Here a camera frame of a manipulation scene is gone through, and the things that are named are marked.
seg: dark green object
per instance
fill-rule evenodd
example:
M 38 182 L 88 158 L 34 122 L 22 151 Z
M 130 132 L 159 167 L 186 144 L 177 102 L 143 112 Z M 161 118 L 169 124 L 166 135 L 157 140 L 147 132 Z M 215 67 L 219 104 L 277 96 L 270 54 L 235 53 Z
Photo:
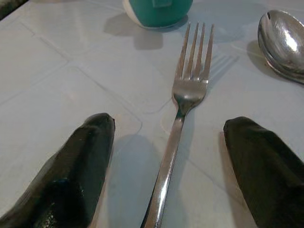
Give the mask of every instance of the dark green object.
M 129 0 L 142 26 L 161 28 L 171 26 L 188 13 L 193 0 Z
M 22 6 L 28 0 L 1 0 L 0 1 L 0 20 L 11 12 Z
M 105 180 L 114 119 L 96 114 L 39 171 L 0 228 L 87 228 Z
M 272 131 L 246 117 L 228 120 L 225 141 L 259 228 L 304 228 L 304 164 Z

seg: teal cup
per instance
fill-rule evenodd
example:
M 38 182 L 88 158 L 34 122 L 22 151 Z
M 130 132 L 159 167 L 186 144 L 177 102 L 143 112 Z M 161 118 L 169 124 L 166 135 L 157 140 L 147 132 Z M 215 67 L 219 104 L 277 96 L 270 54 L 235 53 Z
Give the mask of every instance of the teal cup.
M 163 28 L 184 18 L 193 0 L 123 0 L 128 16 L 144 28 Z

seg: fork handle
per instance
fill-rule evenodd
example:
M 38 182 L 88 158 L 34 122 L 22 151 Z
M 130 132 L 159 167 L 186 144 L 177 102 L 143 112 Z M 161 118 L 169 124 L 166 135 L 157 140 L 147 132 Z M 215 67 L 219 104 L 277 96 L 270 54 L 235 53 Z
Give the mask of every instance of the fork handle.
M 141 228 L 160 228 L 185 115 L 177 112 Z

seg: white table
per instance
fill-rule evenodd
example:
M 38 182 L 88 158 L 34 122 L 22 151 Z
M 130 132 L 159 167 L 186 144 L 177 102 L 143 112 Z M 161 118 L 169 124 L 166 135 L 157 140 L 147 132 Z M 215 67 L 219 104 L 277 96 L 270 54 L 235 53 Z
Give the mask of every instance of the white table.
M 252 118 L 304 160 L 304 89 L 277 77 L 257 45 L 270 9 L 304 21 L 302 0 L 194 0 L 188 20 L 216 25 L 212 70 L 184 125 L 164 228 L 256 228 L 223 141 L 227 119 Z M 98 227 L 140 227 L 175 116 L 185 28 L 144 30 L 120 0 L 33 0 L 0 21 L 0 216 L 88 116 L 107 112 L 117 129 Z

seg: spoon bowl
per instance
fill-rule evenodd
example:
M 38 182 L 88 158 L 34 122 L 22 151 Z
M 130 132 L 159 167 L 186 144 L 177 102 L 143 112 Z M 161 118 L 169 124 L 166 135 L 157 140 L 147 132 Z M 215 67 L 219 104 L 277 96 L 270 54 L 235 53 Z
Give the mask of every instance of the spoon bowl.
M 258 44 L 279 75 L 304 84 L 304 26 L 290 14 L 271 10 L 258 26 Z

